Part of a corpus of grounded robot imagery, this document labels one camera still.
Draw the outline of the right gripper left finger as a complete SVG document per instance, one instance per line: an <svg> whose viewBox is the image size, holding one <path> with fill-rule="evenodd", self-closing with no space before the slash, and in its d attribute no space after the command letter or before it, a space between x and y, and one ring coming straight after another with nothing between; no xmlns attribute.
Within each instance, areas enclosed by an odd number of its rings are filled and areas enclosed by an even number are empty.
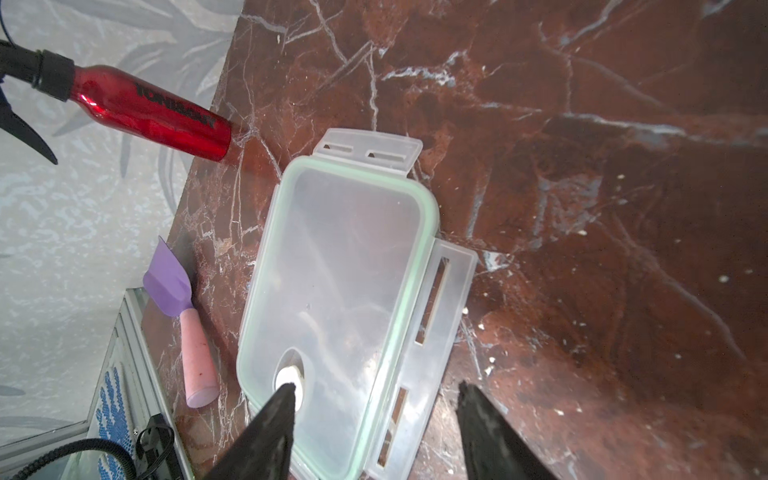
<svg viewBox="0 0 768 480"><path fill-rule="evenodd" d="M204 479L287 479L295 425L295 390L293 383L281 385Z"/></svg>

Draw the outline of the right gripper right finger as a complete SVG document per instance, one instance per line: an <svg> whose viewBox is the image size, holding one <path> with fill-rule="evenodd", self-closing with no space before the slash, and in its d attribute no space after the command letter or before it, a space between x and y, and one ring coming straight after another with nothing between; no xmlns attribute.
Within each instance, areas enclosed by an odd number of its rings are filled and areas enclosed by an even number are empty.
<svg viewBox="0 0 768 480"><path fill-rule="evenodd" d="M555 479L478 386L459 384L456 414L468 479Z"/></svg>

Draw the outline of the lunch box lid green seal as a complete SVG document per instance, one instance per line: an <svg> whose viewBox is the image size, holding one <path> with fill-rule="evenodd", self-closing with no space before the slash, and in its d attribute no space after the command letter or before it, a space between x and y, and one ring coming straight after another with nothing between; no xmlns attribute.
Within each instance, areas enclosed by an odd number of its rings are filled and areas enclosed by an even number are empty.
<svg viewBox="0 0 768 480"><path fill-rule="evenodd" d="M416 459L477 264L408 176L422 148L332 128L275 188L236 372L251 412L297 384L299 479L405 479Z"/></svg>

